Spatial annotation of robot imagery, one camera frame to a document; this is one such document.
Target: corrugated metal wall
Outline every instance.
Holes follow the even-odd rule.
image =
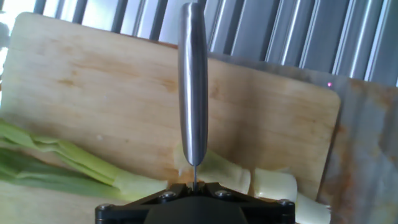
[[[6,12],[171,44],[181,5],[199,1],[211,52],[398,86],[398,0],[2,1]]]

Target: stainless steel surface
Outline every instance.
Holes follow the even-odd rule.
[[[298,66],[315,0],[281,0],[266,62]]]
[[[245,1],[231,55],[264,60],[274,27],[278,0]]]
[[[184,4],[180,13],[178,85],[183,151],[195,167],[205,157],[208,129],[205,20],[198,3]]]
[[[161,197],[161,198],[172,198],[172,197],[175,197],[175,196],[176,196],[176,193],[175,193],[175,192],[166,191],[166,192],[163,192],[162,195],[161,195],[160,197]]]
[[[217,190],[215,192],[215,195],[217,197],[228,197],[228,196],[231,196],[231,192],[229,192],[227,190]]]
[[[381,6],[380,0],[349,2],[333,74],[364,78]]]
[[[227,55],[209,57],[335,91],[341,111],[318,201],[331,205],[331,224],[398,222],[398,88]]]
[[[398,87],[398,1],[384,0],[365,80]]]
[[[110,204],[110,203],[104,203],[104,204],[98,205],[97,208],[100,209],[100,210],[106,210],[106,209],[108,209],[108,208],[110,208],[112,206],[113,205]]]
[[[312,11],[300,68],[331,72],[349,0],[318,0]]]
[[[197,1],[4,0],[3,11],[40,13],[45,3],[45,16],[176,44],[179,7]],[[210,52],[398,86],[396,0],[200,2]]]

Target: leek piece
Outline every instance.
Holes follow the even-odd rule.
[[[174,167],[178,170],[190,168],[181,144],[174,150]],[[218,182],[221,186],[242,194],[248,193],[251,179],[250,171],[224,159],[211,150],[207,150],[205,158],[197,167],[197,177],[207,183]]]
[[[326,205],[314,202],[300,193],[297,195],[296,223],[329,224],[330,218],[330,210]]]
[[[113,187],[123,195],[138,195],[136,199],[166,189],[166,180],[155,180],[128,173],[76,145],[61,139],[36,136],[0,119],[0,145],[28,147],[41,152],[53,152],[72,168]]]
[[[256,168],[253,189],[255,197],[292,202],[297,199],[297,181],[292,174]]]
[[[0,180],[92,197],[137,199],[136,195],[123,195],[119,189],[81,173],[51,166],[21,152],[3,148],[0,148]]]

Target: wooden cutting board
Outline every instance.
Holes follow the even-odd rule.
[[[209,148],[248,169],[290,167],[299,191],[315,198],[336,93],[212,59],[208,74]],[[2,79],[6,121],[70,140],[131,172],[180,180],[172,156],[180,141],[177,50],[24,13]],[[80,200],[89,199],[75,206]]]

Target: white leek stalk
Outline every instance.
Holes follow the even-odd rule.
[[[297,182],[292,174],[257,168],[253,188],[255,197],[292,202],[297,199]]]
[[[179,171],[190,169],[181,144],[174,150],[174,167]],[[211,150],[207,150],[203,162],[197,168],[198,179],[206,182],[218,182],[221,186],[247,194],[250,187],[250,172],[247,169],[224,159]]]
[[[326,205],[314,202],[298,193],[296,201],[296,223],[329,224],[330,218],[330,210]]]

